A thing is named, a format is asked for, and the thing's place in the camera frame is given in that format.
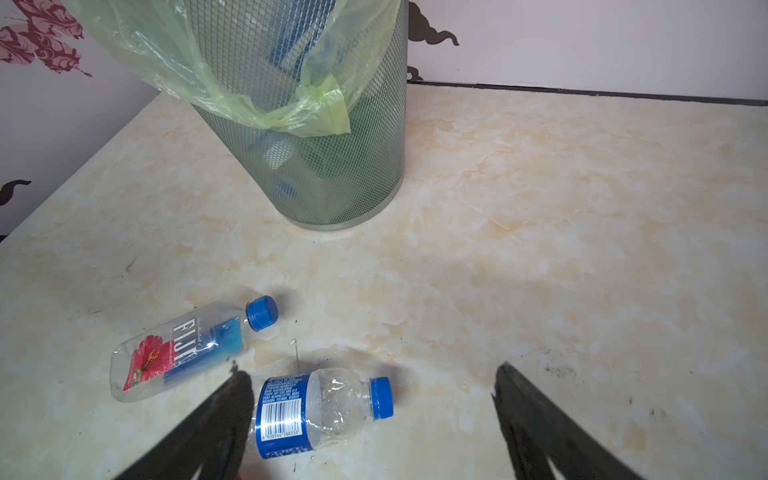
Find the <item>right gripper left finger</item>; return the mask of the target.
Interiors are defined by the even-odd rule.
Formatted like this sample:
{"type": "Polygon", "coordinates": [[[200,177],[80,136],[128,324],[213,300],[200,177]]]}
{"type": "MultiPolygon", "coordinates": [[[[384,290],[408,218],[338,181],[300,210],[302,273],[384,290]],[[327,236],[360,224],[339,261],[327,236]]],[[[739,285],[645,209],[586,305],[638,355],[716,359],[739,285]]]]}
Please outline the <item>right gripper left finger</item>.
{"type": "Polygon", "coordinates": [[[237,479],[255,406],[252,381],[233,373],[120,479],[237,479]]]}

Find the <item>Fiji bottle pink flower label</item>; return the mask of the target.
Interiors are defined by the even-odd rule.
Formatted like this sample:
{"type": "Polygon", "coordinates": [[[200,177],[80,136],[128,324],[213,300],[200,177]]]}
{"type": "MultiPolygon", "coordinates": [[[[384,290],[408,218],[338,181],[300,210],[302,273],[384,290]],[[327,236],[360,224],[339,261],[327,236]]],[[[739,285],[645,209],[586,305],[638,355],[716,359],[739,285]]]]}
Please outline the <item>Fiji bottle pink flower label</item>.
{"type": "Polygon", "coordinates": [[[235,359],[278,318],[276,301],[262,296],[243,307],[214,302],[134,336],[113,350],[111,394],[130,403],[173,388],[235,359]]]}

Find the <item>clear bottle blue label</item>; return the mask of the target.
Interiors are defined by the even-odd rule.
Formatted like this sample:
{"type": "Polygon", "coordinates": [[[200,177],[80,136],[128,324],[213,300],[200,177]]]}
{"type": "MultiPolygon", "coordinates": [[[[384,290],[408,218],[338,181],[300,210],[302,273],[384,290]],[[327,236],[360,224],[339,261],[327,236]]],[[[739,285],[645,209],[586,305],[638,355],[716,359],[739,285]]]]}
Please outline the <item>clear bottle blue label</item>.
{"type": "Polygon", "coordinates": [[[389,378],[343,368],[269,378],[255,400],[246,452],[265,460],[338,443],[394,415],[389,378]]]}

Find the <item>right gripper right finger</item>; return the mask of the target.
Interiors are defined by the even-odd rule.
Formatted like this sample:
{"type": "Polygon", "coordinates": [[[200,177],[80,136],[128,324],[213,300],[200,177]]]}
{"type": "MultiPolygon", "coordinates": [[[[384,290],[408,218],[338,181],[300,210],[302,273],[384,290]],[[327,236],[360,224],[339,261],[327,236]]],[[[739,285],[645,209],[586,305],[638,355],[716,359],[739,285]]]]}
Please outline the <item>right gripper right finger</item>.
{"type": "Polygon", "coordinates": [[[510,363],[496,372],[492,399],[515,477],[637,479],[510,363]]]}

